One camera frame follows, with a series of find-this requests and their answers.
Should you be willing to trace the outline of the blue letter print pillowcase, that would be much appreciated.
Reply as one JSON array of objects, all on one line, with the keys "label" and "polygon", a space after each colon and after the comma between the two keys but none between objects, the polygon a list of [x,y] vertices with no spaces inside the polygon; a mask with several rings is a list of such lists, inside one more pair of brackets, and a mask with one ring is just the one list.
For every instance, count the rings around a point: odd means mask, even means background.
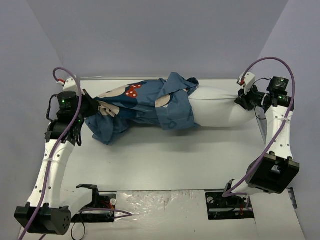
[{"label": "blue letter print pillowcase", "polygon": [[107,91],[95,97],[98,112],[85,123],[93,138],[110,145],[131,123],[155,125],[165,131],[196,126],[189,96],[199,86],[192,77],[172,72],[168,79],[143,80]]}]

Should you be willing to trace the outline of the white pillow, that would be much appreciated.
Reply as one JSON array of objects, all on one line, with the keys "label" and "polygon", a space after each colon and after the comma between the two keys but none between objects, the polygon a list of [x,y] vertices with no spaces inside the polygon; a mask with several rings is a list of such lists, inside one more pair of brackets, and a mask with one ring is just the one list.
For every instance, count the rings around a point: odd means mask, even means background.
[{"label": "white pillow", "polygon": [[245,110],[235,103],[238,96],[212,86],[198,86],[188,97],[194,122],[201,127],[239,127],[255,118],[253,110]]}]

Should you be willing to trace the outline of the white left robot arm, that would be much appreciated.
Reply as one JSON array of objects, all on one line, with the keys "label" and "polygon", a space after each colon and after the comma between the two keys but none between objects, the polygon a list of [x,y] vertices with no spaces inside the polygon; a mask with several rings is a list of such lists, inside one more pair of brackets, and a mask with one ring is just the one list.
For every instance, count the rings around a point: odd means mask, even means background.
[{"label": "white left robot arm", "polygon": [[96,187],[80,184],[66,199],[61,199],[62,182],[68,160],[82,144],[81,131],[85,118],[98,111],[98,103],[86,90],[81,95],[63,91],[55,97],[59,103],[57,118],[51,120],[45,133],[45,151],[33,191],[25,206],[18,206],[14,217],[26,233],[65,235],[72,218],[85,206],[97,208],[101,197]]}]

